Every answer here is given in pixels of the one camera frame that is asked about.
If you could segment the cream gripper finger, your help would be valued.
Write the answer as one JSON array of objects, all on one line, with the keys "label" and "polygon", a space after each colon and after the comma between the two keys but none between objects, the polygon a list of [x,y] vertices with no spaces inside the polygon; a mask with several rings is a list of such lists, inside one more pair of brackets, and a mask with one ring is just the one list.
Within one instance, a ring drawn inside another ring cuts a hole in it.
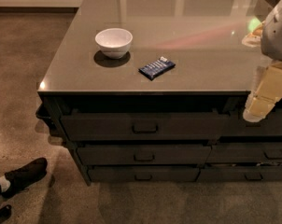
[{"label": "cream gripper finger", "polygon": [[282,99],[282,62],[271,62],[267,67],[258,66],[252,90],[245,104],[243,119],[260,122]]},{"label": "cream gripper finger", "polygon": [[262,30],[263,22],[242,39],[242,44],[247,47],[259,47],[261,45]]}]

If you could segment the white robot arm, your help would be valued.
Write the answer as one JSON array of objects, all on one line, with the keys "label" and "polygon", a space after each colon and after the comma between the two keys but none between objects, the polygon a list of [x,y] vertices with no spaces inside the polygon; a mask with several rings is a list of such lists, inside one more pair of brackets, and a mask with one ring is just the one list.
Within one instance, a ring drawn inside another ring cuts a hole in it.
[{"label": "white robot arm", "polygon": [[272,59],[267,67],[257,67],[243,112],[244,120],[259,122],[282,99],[282,0],[243,38],[242,44],[260,47],[261,53]]}]

